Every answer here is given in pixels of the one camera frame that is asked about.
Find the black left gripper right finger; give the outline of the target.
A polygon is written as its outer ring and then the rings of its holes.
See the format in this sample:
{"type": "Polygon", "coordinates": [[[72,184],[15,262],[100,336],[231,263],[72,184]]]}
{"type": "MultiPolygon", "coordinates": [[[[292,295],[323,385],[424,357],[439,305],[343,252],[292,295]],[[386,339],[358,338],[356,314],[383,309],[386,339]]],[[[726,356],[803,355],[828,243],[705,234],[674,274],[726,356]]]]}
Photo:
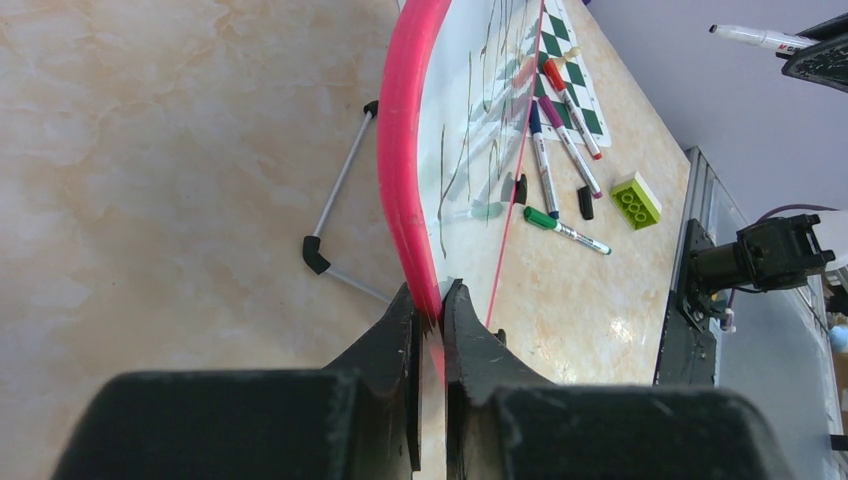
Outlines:
{"type": "Polygon", "coordinates": [[[727,390],[557,385],[479,321],[468,288],[444,300],[452,479],[790,479],[760,411],[727,390]]]}

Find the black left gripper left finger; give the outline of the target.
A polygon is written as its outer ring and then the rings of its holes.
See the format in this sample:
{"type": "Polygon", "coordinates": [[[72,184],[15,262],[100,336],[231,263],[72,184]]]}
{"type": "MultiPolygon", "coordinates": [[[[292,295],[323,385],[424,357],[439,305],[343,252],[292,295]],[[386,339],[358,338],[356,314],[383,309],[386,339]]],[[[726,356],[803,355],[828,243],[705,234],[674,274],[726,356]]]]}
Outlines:
{"type": "Polygon", "coordinates": [[[421,329],[407,287],[318,369],[140,371],[106,382],[57,479],[408,479],[421,329]]]}

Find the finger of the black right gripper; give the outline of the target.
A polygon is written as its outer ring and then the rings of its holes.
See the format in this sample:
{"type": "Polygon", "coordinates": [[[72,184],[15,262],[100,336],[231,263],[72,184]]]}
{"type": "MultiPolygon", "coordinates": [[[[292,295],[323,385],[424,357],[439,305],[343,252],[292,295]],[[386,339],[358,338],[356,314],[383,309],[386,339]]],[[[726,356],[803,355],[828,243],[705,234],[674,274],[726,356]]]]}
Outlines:
{"type": "Polygon", "coordinates": [[[781,73],[790,78],[847,92],[847,14],[798,33],[818,43],[789,56],[781,73]]]}

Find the black marker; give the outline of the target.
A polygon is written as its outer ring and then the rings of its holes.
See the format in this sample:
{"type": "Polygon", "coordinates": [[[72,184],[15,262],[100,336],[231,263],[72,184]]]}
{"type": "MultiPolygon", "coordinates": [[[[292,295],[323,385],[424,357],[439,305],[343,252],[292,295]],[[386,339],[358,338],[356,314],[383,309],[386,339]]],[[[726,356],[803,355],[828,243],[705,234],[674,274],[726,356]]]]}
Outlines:
{"type": "Polygon", "coordinates": [[[737,25],[713,24],[709,27],[708,31],[724,39],[764,48],[784,55],[794,55],[800,50],[820,43],[820,40],[808,37],[737,25]]]}

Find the black marker cap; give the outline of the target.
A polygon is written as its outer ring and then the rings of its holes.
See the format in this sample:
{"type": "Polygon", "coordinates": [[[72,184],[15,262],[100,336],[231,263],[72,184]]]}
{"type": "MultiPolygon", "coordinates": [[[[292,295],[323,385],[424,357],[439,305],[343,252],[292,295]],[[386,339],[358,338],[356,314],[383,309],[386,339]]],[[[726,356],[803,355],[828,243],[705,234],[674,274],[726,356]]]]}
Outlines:
{"type": "Polygon", "coordinates": [[[594,197],[588,185],[577,191],[578,207],[582,218],[586,221],[594,219],[594,197]]]}

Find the pink framed whiteboard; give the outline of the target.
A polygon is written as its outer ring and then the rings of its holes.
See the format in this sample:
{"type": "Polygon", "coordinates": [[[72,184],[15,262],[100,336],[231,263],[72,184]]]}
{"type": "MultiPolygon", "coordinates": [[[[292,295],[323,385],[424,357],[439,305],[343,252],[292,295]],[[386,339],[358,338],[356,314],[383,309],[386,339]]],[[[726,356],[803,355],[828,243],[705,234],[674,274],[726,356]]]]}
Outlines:
{"type": "Polygon", "coordinates": [[[404,1],[389,41],[376,129],[384,217],[430,356],[445,368],[443,302],[455,280],[487,323],[527,143],[543,5],[404,1]]]}

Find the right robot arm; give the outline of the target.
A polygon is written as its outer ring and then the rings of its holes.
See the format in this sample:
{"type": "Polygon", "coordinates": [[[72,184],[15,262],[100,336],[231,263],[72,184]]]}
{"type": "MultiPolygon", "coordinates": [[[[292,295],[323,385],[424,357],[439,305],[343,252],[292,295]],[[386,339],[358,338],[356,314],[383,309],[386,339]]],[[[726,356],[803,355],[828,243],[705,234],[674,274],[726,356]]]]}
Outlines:
{"type": "MultiPolygon", "coordinates": [[[[713,24],[709,32],[775,54],[784,61],[781,74],[786,77],[847,91],[845,13],[798,34],[725,24],[713,24]]],[[[746,286],[755,292],[796,288],[810,276],[847,266],[847,212],[767,214],[738,231],[734,242],[693,250],[687,260],[680,279],[693,294],[746,286]]]]}

